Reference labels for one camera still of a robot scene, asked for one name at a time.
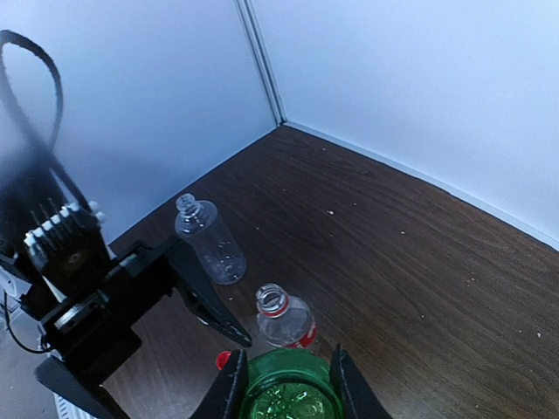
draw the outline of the black cable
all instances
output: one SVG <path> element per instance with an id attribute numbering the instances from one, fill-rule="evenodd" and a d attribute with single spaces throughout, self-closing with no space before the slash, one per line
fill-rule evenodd
<path id="1" fill-rule="evenodd" d="M 10 332 L 10 336 L 11 338 L 14 340 L 14 342 L 17 343 L 17 345 L 19 347 L 21 347 L 24 351 L 29 352 L 31 354 L 37 354 L 37 355 L 41 355 L 41 354 L 47 354 L 49 352 L 52 351 L 51 347 L 45 348 L 45 349 L 41 349 L 41 350 L 37 350 L 37 349 L 31 349 L 30 347 L 27 347 L 26 345 L 24 345 L 23 343 L 21 343 L 21 341 L 16 337 L 16 335 L 14 334 L 14 331 L 11 329 L 11 324 L 10 324 L 10 310 L 8 310 L 8 293 L 6 291 L 3 292 L 3 314 L 4 317 L 6 318 L 6 328 L 8 329 L 8 332 Z"/>
<path id="2" fill-rule="evenodd" d="M 43 61 L 46 67 L 51 72 L 52 79 L 54 80 L 54 92 L 56 96 L 56 113 L 54 116 L 54 123 L 52 125 L 51 139 L 49 141 L 50 147 L 54 148 L 56 144 L 57 137 L 59 135 L 60 122 L 62 121 L 62 112 L 64 109 L 64 94 L 62 92 L 62 82 L 60 80 L 60 73 L 57 66 L 52 61 L 52 58 L 41 48 L 40 46 L 33 43 L 30 39 L 22 37 L 16 32 L 12 31 L 0 31 L 0 65 L 2 65 L 2 74 L 0 74 L 0 86 L 2 91 L 0 94 L 3 95 L 3 102 L 6 104 L 7 111 L 10 117 L 16 122 L 17 126 L 28 134 L 33 140 L 39 139 L 40 136 L 33 129 L 31 122 L 25 116 L 24 111 L 21 109 L 17 103 L 16 96 L 11 90 L 10 83 L 6 76 L 6 72 L 3 64 L 3 46 L 6 44 L 14 44 L 20 48 L 24 48 L 27 51 L 32 52 L 37 58 Z"/>
<path id="3" fill-rule="evenodd" d="M 47 147 L 41 136 L 35 131 L 29 119 L 25 116 L 21 107 L 19 107 L 16 96 L 11 90 L 8 75 L 6 74 L 6 69 L 3 63 L 3 47 L 7 44 L 14 44 L 32 52 L 37 58 L 45 63 L 52 75 L 57 105 L 56 116 L 54 118 L 54 125 L 51 132 L 50 147 Z M 62 82 L 60 81 L 59 70 L 54 65 L 52 58 L 45 52 L 45 50 L 43 50 L 43 48 L 35 44 L 30 39 L 12 31 L 0 31 L 0 100 L 2 100 L 6 106 L 6 110 L 8 111 L 10 117 L 15 121 L 19 129 L 24 132 L 29 143 L 34 146 L 42 156 L 44 156 L 49 163 L 51 170 L 57 175 L 60 181 L 65 184 L 70 193 L 78 201 L 78 204 L 88 212 L 91 212 L 89 202 L 81 193 L 78 186 L 73 182 L 72 178 L 66 173 L 62 164 L 60 164 L 52 153 L 52 148 L 54 147 L 59 135 L 60 122 L 62 121 L 62 110 L 64 107 L 64 95 L 62 93 Z"/>

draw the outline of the clear plastic bottle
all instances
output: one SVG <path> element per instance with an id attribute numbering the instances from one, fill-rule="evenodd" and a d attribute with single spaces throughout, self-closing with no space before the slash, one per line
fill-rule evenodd
<path id="1" fill-rule="evenodd" d="M 321 341 L 307 303 L 289 296 L 279 285 L 262 285 L 256 292 L 257 322 L 266 342 L 273 347 L 307 349 L 318 354 Z"/>
<path id="2" fill-rule="evenodd" d="M 210 201 L 197 201 L 192 194 L 180 196 L 176 207 L 175 231 L 194 248 L 213 281 L 220 285 L 239 281 L 246 271 L 246 259 L 217 207 Z"/>

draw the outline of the wood grain surface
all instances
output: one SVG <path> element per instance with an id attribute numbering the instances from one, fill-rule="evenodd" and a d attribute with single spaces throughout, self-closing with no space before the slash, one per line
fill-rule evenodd
<path id="1" fill-rule="evenodd" d="M 218 293 L 240 319 L 282 285 L 314 310 L 395 418 L 559 417 L 557 252 L 441 189 L 281 127 L 186 190 L 221 210 L 248 260 Z M 170 200 L 113 243 L 173 232 Z M 136 325 L 106 388 L 134 419 L 186 418 L 235 347 L 178 296 Z"/>

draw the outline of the white wall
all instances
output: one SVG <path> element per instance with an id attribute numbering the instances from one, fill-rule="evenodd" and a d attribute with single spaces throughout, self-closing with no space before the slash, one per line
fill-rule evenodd
<path id="1" fill-rule="evenodd" d="M 559 240 L 557 1 L 254 3 L 288 120 Z"/>
<path id="2" fill-rule="evenodd" d="M 107 213 L 107 240 L 274 128 L 232 1 L 2 0 L 0 29 L 57 64 L 66 109 L 56 152 Z M 47 133 L 47 70 L 5 50 L 20 103 Z M 0 129 L 4 148 L 21 141 L 1 105 Z"/>

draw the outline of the bottle with red label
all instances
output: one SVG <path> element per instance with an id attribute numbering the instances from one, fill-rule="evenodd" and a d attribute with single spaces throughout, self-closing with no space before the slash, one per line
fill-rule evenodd
<path id="1" fill-rule="evenodd" d="M 296 347 L 318 354 L 316 324 L 307 303 L 288 295 L 279 285 L 262 285 L 256 292 L 260 332 L 273 347 Z"/>

